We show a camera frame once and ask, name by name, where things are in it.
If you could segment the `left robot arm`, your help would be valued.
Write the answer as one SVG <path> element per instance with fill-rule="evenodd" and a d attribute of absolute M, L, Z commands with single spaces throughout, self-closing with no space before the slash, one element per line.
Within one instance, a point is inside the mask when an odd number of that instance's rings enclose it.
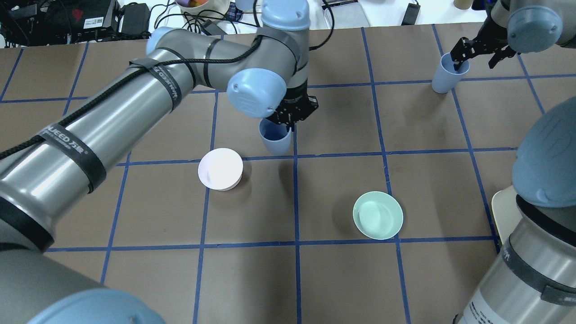
<path fill-rule="evenodd" d="M 251 46 L 161 27 L 146 56 L 74 113 L 1 154 L 1 322 L 162 324 L 142 300 L 45 256 L 57 223 L 196 86 L 225 90 L 239 111 L 279 115 L 305 94 L 310 7 L 264 0 Z"/>

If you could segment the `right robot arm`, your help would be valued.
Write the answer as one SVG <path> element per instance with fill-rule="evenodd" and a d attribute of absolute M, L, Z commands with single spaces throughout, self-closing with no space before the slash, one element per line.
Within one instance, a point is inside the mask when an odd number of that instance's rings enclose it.
<path fill-rule="evenodd" d="M 575 47 L 573 0 L 498 0 L 474 39 L 462 37 L 440 68 L 464 74 L 490 54 L 490 68 L 553 45 Z M 454 324 L 558 324 L 575 308 L 575 98 L 528 131 L 512 184 L 520 222 Z"/>

